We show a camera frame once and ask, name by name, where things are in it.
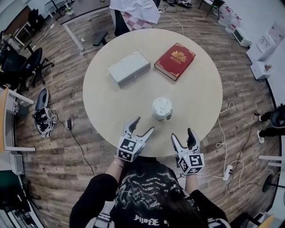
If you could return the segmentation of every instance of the shoe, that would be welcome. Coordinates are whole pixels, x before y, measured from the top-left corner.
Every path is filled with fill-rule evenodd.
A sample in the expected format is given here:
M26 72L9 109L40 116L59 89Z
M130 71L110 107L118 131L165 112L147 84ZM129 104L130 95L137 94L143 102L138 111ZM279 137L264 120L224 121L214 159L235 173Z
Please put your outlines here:
M259 136L259 133L260 133L260 132L261 132L260 130L257 131L257 136L258 136L259 142L260 142L261 144L263 144L263 143L264 143L264 138Z

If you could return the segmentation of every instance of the checkered cloth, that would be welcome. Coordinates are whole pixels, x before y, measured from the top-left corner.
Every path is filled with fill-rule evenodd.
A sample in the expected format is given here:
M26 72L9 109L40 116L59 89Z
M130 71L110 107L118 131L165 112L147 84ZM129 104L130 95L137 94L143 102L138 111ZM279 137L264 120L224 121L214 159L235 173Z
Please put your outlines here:
M138 19L136 17L133 17L127 12L121 12L123 19L130 31L138 30L138 29L152 29L153 24L151 22Z

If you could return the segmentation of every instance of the floor plank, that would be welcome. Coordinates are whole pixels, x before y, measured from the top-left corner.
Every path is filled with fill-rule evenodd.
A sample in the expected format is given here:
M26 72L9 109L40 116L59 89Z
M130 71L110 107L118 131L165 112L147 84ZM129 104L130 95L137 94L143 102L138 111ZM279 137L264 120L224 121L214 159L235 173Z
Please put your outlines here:
M183 26L184 35L199 44L212 58L218 68L223 84L222 110L227 109L230 102L234 102L233 109L220 114L220 124L223 128L228 149L227 164L238 158L238 154L252 131L245 146L241 159L244 161L243 176L240 184L243 186L256 178L267 169L266 162L258 160L258 155L278 155L278 138L267 138L263 145L259 144L256 136L258 129L265 128L268 123L260 123L252 113L260 113L272 109L272 100L264 82L254 80L250 70L251 62L246 57L247 49L242 48L228 34L217 18L207 13L206 4L198 9L200 1L192 0L193 8L188 10L177 7L177 13L166 13L177 19ZM161 15L159 29L167 29L182 34L179 25L172 24L173 19ZM86 54L81 56L75 43L59 22L49 30L42 29L33 39L33 45L43 48L45 57L54 62L54 68L47 68L44 72L45 87L49 90L49 102L53 105L61 121L65 121L72 114L75 117L74 135L82 145L86 159L93 166L96 174L106 171L116 148L105 141L93 128L85 112L82 86L85 71L100 47L93 47L96 35L107 30L107 40L114 39L114 26L109 13L93 17L92 20L77 21L71 24L71 29L79 39L84 38ZM38 81L35 88L24 95L36 100L44 86ZM24 152L24 180L32 182L32 193L41 196L35 203L41 207L37 211L46 227L68 227L69 214L89 180L92 178L90 167L83 160L81 150L73 140L71 134L58 123L51 138L41 138L34 125L32 114L34 106L29 107L28 118L18 118L16 121L17 145L20 147L36 147L35 152ZM205 156L206 167L200 175L223 176L225 146L216 148L216 143L223 142L224 137L218 121L211 132L201 142L201 151ZM160 158L161 162L173 168L179 176L173 157ZM239 164L230 190L238 188L239 175L242 165ZM267 174L257 179L263 184ZM262 187L249 185L230 194L228 182L213 177L200 176L201 191L214 203L221 207L231 221L241 212L247 211L255 215L264 211L271 204L274 189L262 193Z

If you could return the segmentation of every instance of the potted plant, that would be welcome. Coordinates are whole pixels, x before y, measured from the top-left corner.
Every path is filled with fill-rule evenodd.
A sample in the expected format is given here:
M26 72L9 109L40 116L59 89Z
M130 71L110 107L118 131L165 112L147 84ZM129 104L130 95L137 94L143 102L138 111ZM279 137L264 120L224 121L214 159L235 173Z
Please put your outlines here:
M68 15L72 15L73 14L73 10L72 10L72 8L70 8L70 7L68 7L68 8L66 8L66 13L68 14Z

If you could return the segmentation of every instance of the book cover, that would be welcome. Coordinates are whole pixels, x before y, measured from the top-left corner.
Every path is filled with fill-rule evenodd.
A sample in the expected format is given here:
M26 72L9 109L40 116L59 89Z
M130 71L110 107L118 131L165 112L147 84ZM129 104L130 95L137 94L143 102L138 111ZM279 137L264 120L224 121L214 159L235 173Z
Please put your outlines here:
M195 57L195 53L179 43L169 48L155 63L155 68L176 81Z

